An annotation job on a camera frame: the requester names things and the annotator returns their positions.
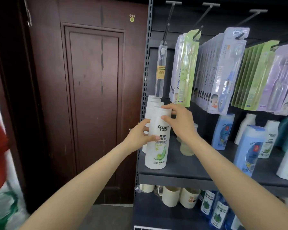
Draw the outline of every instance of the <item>shelf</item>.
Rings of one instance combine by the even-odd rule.
[[[228,142],[224,151],[219,151],[233,162],[237,145]],[[165,168],[152,170],[144,165],[145,154],[141,151],[138,159],[138,182],[152,185],[171,185],[198,189],[217,190],[206,170],[197,157],[187,157],[180,152],[180,143],[175,136],[170,137],[169,152]],[[270,158],[258,159],[252,178],[272,194],[288,197],[288,180],[279,178],[276,171],[284,153],[273,149]]]
[[[154,192],[136,193],[133,204],[133,226],[171,230],[208,230],[208,222],[200,216],[199,208],[184,208],[180,203],[167,207]]]

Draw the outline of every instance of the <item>finger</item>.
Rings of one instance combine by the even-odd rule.
[[[151,141],[158,141],[160,140],[160,137],[158,135],[150,135],[150,136],[145,136],[145,142],[151,142]]]
[[[144,127],[147,123],[150,123],[150,119],[143,119],[141,123],[138,124],[138,126]]]
[[[165,122],[167,122],[169,125],[172,125],[173,120],[171,117],[167,116],[167,115],[162,115],[161,119],[163,119]]]
[[[180,108],[180,105],[177,105],[177,104],[174,104],[174,103],[170,103],[170,104],[161,106],[161,108],[177,110],[178,108]]]

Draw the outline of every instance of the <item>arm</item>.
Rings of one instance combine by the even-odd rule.
[[[193,150],[246,229],[288,230],[286,205],[203,140],[194,130],[190,111],[175,104],[162,107],[173,109],[176,119],[162,119]]]
[[[143,134],[144,130],[148,131],[145,124],[149,122],[144,119],[122,143],[66,183],[29,217],[20,230],[77,229],[123,159],[147,142],[159,140],[158,136]]]

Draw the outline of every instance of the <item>door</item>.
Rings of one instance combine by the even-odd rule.
[[[138,123],[147,6],[114,0],[28,0],[32,48],[56,189]],[[96,203],[132,203],[136,154]]]

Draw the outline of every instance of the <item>gray floor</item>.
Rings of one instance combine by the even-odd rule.
[[[131,230],[131,207],[93,205],[79,230]]]

